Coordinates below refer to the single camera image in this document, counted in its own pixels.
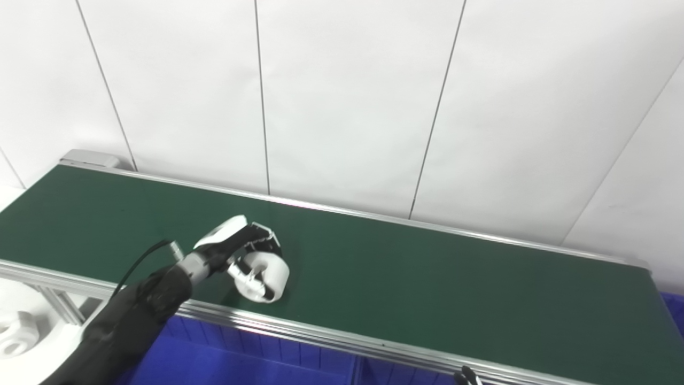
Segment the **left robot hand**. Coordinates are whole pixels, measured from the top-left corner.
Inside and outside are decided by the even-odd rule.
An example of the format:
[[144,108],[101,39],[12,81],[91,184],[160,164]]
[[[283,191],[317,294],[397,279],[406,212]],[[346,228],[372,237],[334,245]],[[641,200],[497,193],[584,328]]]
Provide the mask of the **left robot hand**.
[[238,292],[253,302],[271,304],[283,297],[289,267],[276,234],[244,215],[234,216],[201,238],[190,257],[202,261],[201,278],[229,275]]

